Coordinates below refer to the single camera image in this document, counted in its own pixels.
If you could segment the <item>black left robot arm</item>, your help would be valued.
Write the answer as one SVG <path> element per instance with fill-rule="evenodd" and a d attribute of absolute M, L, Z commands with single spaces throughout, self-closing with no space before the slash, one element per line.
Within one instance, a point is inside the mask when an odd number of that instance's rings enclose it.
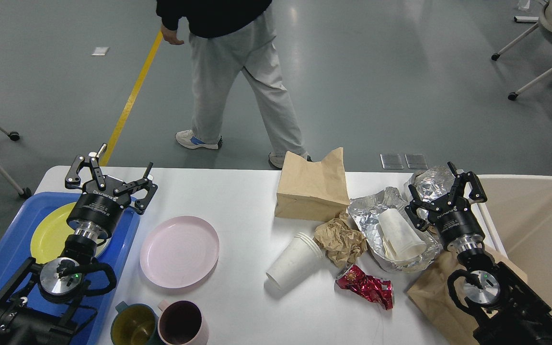
<path fill-rule="evenodd" d="M 142 177 L 125 182 L 104 174 L 100 156 L 107 150 L 79 155 L 64 179 L 80 190 L 65 221 L 71 233 L 52 260 L 40 264 L 28 257 L 0 288 L 0 345 L 68 345 L 90 325 L 103 299 L 117 286 L 124 259 L 108 264 L 98 245 L 110 241 L 128 210 L 144 214 L 158 186 L 149 163 Z"/>

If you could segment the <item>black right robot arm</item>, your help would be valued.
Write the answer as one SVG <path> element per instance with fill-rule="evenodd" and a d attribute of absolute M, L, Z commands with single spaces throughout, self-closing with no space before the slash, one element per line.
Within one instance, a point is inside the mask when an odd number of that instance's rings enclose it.
<path fill-rule="evenodd" d="M 471 209 L 488 199 L 478 176 L 457 171 L 451 162 L 448 168 L 454 176 L 449 191 L 424 201 L 410 184 L 405 212 L 417 230 L 436 227 L 443 249 L 457 255 L 462 269 L 447 279 L 449 297 L 476 320 L 473 337 L 481 345 L 552 345 L 550 306 L 484 247 L 485 233 Z"/>

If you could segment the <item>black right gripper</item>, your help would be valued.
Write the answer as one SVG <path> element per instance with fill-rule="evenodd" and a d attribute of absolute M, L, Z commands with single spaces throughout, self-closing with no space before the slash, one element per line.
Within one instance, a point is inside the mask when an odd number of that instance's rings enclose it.
<path fill-rule="evenodd" d="M 458 172 L 451 161 L 447 163 L 447 166 L 454 176 L 447 203 L 423 201 L 416 187 L 409 184 L 408 190 L 412 199 L 405 207 L 405 212 L 417 230 L 426 231 L 429 223 L 434 225 L 445 250 L 448 250 L 449 247 L 457 247 L 458 245 L 454 244 L 456 241 L 482 243 L 485 234 L 470 207 L 476 203 L 486 203 L 488 201 L 487 194 L 474 172 Z M 428 221 L 418 216 L 419 209 L 428 211 Z"/>

